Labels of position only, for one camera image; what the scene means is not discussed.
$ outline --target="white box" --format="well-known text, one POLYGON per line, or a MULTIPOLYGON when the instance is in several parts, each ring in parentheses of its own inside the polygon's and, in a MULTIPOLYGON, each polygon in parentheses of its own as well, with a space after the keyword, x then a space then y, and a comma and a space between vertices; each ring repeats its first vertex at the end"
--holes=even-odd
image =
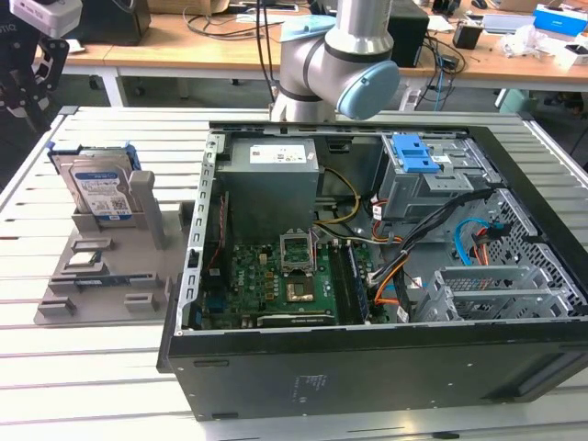
POLYGON ((581 44, 566 44, 556 53, 555 63, 566 69, 574 65, 588 66, 588 48, 581 44))

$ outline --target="white table leg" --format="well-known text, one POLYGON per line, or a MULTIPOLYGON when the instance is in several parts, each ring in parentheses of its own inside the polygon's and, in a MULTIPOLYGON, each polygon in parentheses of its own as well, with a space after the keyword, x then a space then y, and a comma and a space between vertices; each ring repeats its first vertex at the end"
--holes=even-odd
POLYGON ((187 85, 187 78, 177 79, 177 93, 180 95, 180 98, 182 99, 190 98, 190 89, 187 85))
POLYGON ((426 79, 424 78, 408 78, 406 80, 406 90, 402 95, 401 106, 399 111, 411 112, 416 107, 416 103, 421 96, 422 89, 425 85, 426 79))
POLYGON ((106 68, 99 71, 104 87, 107 89, 108 101, 112 107, 126 107, 129 105, 125 88, 122 84, 122 77, 119 76, 117 69, 106 68))

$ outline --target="plastic bag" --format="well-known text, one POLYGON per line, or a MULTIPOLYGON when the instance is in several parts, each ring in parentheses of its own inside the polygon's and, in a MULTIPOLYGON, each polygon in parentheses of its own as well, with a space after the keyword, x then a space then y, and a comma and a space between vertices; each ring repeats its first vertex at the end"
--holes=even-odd
POLYGON ((528 54, 539 57, 541 41, 546 37, 547 35, 539 32, 533 25, 527 25, 517 29, 514 35, 505 35, 498 44, 507 58, 528 54))

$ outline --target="black box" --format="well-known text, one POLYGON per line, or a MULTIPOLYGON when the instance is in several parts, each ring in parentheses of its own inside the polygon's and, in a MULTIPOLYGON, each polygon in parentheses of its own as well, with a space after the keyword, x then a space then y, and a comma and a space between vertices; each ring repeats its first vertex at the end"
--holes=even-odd
POLYGON ((129 0, 84 0, 80 24, 65 38, 83 44, 138 45, 151 23, 147 0, 135 0, 135 8, 130 13, 123 11, 115 1, 123 6, 129 4, 129 0))
POLYGON ((481 26, 459 23, 453 36, 453 45, 458 49, 475 49, 482 31, 481 26))
POLYGON ((413 0, 394 0, 388 32, 394 38, 392 60, 399 67, 416 66, 428 25, 429 16, 413 0))

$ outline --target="yellow wire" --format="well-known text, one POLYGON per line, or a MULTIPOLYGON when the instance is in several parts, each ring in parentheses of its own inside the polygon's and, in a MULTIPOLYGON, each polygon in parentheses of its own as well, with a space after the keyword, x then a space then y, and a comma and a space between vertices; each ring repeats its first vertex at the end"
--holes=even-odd
POLYGON ((325 170, 328 170, 329 172, 331 172, 334 175, 338 176, 343 182, 345 182, 345 184, 351 189, 351 191, 353 191, 353 196, 356 198, 356 204, 353 207, 353 209, 351 210, 351 212, 349 214, 343 216, 342 218, 335 218, 335 219, 328 219, 328 220, 317 220, 314 223, 317 224, 317 225, 331 225, 331 224, 334 224, 334 223, 344 222, 344 221, 346 221, 348 219, 353 218, 357 214, 357 212, 359 211, 359 201, 361 199, 361 197, 357 193, 357 190, 354 189, 354 187, 345 178, 345 176, 341 175, 336 170, 333 170, 333 168, 324 167, 324 169, 325 170))

